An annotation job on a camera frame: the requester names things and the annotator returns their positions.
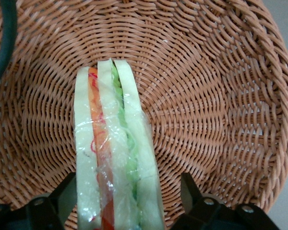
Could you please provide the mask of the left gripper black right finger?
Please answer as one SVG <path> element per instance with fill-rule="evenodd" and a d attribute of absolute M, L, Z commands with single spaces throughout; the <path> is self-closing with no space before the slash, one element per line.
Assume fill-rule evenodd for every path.
<path fill-rule="evenodd" d="M 240 204 L 231 209 L 215 198 L 203 195 L 188 172 L 181 174 L 180 197 L 185 213 L 172 225 L 172 230 L 279 229 L 256 205 Z"/>

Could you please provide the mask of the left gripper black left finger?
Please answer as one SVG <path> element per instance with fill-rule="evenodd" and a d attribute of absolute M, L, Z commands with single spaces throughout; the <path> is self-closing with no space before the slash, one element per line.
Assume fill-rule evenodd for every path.
<path fill-rule="evenodd" d="M 48 196 L 16 210 L 0 204 L 0 230 L 63 230 L 76 203 L 76 173 L 71 172 Z"/>

